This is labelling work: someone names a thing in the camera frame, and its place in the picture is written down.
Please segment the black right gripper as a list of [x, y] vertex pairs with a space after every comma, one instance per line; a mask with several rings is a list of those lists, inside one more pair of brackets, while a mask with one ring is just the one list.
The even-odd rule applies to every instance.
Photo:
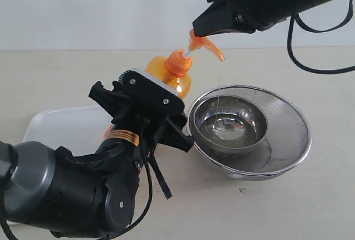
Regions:
[[195, 35], [265, 31], [291, 15], [291, 0], [207, 0], [211, 6], [192, 23]]

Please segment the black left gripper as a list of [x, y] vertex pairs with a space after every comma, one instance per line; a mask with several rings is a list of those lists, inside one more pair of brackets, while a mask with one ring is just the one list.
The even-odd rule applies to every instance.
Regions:
[[149, 148], [163, 144], [188, 152], [194, 143], [192, 136], [182, 131], [187, 123], [185, 113], [166, 116], [142, 106], [119, 81], [113, 90], [107, 90], [96, 82], [89, 97], [99, 104], [111, 117], [111, 127], [105, 140], [126, 140], [134, 145], [145, 141]]

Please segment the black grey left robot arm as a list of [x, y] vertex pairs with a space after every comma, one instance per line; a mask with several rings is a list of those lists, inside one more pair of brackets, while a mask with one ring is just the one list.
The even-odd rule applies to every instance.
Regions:
[[74, 156], [66, 147], [38, 141], [1, 143], [1, 228], [9, 222], [47, 229], [54, 237], [113, 239], [138, 225], [134, 219], [139, 175], [156, 177], [172, 193], [155, 160], [158, 144], [189, 151], [193, 138], [183, 101], [163, 85], [132, 79], [112, 90], [95, 83], [89, 97], [112, 118], [98, 149]]

